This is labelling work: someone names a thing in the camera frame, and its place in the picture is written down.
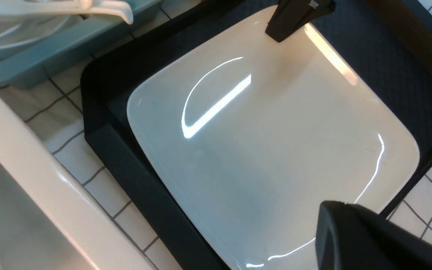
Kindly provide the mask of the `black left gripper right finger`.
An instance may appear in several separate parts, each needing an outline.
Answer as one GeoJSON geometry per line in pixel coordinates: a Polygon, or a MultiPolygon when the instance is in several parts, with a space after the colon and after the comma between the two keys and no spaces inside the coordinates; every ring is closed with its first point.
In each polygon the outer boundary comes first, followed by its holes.
{"type": "Polygon", "coordinates": [[[432,245],[359,205],[323,201],[315,253],[319,270],[432,270],[432,245]]]}

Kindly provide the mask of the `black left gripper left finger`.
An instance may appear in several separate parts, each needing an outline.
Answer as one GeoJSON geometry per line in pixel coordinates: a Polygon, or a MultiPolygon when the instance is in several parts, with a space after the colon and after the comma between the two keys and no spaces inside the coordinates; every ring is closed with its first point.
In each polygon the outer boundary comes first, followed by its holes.
{"type": "Polygon", "coordinates": [[[265,33],[280,43],[305,24],[333,13],[334,0],[280,0],[265,33]]]}

